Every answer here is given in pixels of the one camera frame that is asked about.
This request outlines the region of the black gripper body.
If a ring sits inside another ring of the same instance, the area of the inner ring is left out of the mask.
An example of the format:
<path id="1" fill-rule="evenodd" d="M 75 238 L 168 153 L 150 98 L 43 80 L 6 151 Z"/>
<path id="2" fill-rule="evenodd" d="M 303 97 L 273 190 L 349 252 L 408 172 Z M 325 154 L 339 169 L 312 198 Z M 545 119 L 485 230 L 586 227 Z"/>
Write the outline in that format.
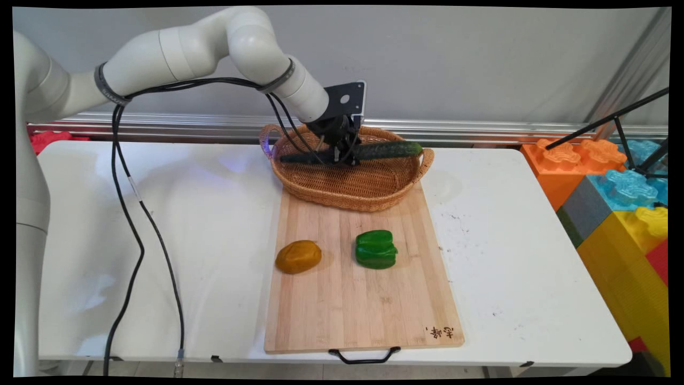
<path id="1" fill-rule="evenodd" d="M 320 119 L 307 124 L 307 128 L 330 147 L 338 142 L 344 144 L 344 149 L 349 149 L 348 141 L 350 134 L 359 131 L 359 127 L 351 115 L 336 116 L 330 119 Z"/>

